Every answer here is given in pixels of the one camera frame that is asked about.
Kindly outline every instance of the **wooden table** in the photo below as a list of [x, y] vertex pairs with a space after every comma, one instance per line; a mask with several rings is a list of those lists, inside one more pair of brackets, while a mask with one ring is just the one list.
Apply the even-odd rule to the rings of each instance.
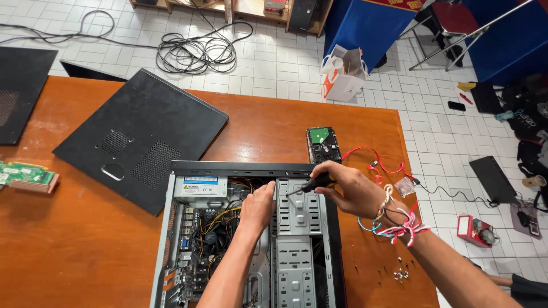
[[[121, 85], [50, 76], [19, 146], [0, 146], [0, 159], [61, 174], [52, 196], [0, 191], [0, 307], [149, 306], [163, 214], [150, 215], [51, 153]], [[387, 168], [405, 161], [410, 172], [397, 111], [190, 92], [230, 115], [203, 160], [306, 163], [305, 130], [333, 126], [342, 153], [369, 145]], [[344, 165], [373, 179], [374, 160], [360, 150]], [[361, 230], [352, 215], [339, 212], [339, 223], [348, 307], [438, 307], [434, 285], [400, 242]], [[400, 267], [409, 271], [403, 284], [393, 276]]]

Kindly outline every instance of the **cooling fan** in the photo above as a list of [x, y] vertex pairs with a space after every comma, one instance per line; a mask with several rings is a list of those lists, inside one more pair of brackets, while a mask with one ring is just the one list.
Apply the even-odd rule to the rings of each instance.
[[[211, 230], [202, 235], [203, 241], [203, 256], [218, 255], [220, 254], [228, 244], [229, 236], [226, 233], [225, 224], [216, 223]], [[199, 243], [199, 234], [194, 237], [195, 242]]]

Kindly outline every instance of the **screwdriver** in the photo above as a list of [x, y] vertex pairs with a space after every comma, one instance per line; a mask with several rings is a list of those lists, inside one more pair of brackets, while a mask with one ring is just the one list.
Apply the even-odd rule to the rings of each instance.
[[331, 175], [329, 175], [328, 172], [320, 173], [317, 177], [311, 179], [310, 181], [306, 182], [305, 185], [303, 185], [300, 189], [297, 189], [294, 192], [286, 194], [286, 197], [289, 197], [290, 195], [293, 195], [294, 193], [298, 193], [299, 191], [302, 192], [311, 192], [316, 189], [316, 187], [331, 187], [335, 185], [337, 182]]

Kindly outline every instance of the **white tile floor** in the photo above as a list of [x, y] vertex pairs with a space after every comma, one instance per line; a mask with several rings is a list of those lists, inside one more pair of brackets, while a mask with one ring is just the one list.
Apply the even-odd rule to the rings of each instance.
[[[32, 26], [50, 33], [69, 33], [79, 29], [82, 15], [98, 8], [115, 18], [117, 26], [108, 37], [128, 43], [157, 45], [167, 32], [197, 36], [210, 31], [201, 15], [193, 10], [178, 8], [168, 15], [164, 10], [133, 9], [127, 0], [0, 0], [0, 23]], [[222, 14], [208, 11], [206, 16], [216, 27], [224, 23]], [[463, 68], [454, 68], [448, 73], [440, 66], [447, 63], [442, 55], [410, 72], [407, 69], [418, 62], [417, 55], [421, 53], [416, 40], [409, 35], [394, 43], [387, 52], [387, 64], [373, 70], [361, 94], [346, 103], [325, 101], [319, 76], [323, 37], [316, 39], [302, 33], [285, 33], [282, 25], [266, 20], [248, 18], [247, 21], [254, 26], [254, 34], [235, 44], [238, 66], [228, 74], [168, 75], [156, 68], [154, 50], [91, 39], [59, 45], [35, 41], [4, 45], [55, 48], [59, 50], [57, 59], [127, 77], [145, 67], [185, 89], [397, 109], [413, 174], [429, 190], [443, 186], [451, 193], [460, 190], [470, 198], [485, 198], [486, 193], [469, 161], [493, 155], [516, 191], [526, 199], [536, 194], [521, 184], [523, 175], [517, 169], [515, 159], [518, 140], [507, 123], [478, 113], [474, 106], [459, 98], [456, 83], [476, 81], [468, 55]], [[103, 33], [109, 25], [110, 20], [96, 16], [89, 18], [84, 31]], [[236, 27], [226, 30], [225, 35], [242, 37], [248, 33], [246, 31], [245, 27]], [[433, 51], [435, 47], [430, 42], [433, 35], [422, 26], [417, 32], [427, 45], [426, 51]], [[28, 32], [0, 28], [0, 41], [20, 35], [28, 35]], [[65, 76], [66, 73], [56, 62], [50, 75]], [[466, 112], [448, 109], [449, 100], [464, 103]], [[530, 280], [548, 282], [548, 216], [539, 217], [539, 226], [547, 237], [537, 241], [512, 229], [508, 204], [491, 209], [481, 202], [464, 202], [462, 197], [451, 199], [443, 192], [429, 195], [422, 189], [417, 196], [423, 219], [434, 228], [433, 231], [487, 272], [501, 276], [517, 273]], [[460, 214], [470, 214], [492, 224], [501, 237], [500, 246], [481, 249], [457, 238], [457, 216]], [[441, 308], [449, 307], [438, 295]]]

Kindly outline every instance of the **blue cloth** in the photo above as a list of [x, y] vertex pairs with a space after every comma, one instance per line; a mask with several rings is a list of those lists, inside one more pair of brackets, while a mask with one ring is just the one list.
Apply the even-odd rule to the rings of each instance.
[[362, 0], [333, 2], [326, 21], [324, 56], [335, 45], [362, 48], [368, 73], [398, 39], [416, 12]]
[[[518, 6], [516, 0], [463, 0], [463, 4], [480, 26]], [[469, 50], [478, 81], [507, 85], [548, 72], [547, 29], [548, 14], [538, 1], [494, 23]]]

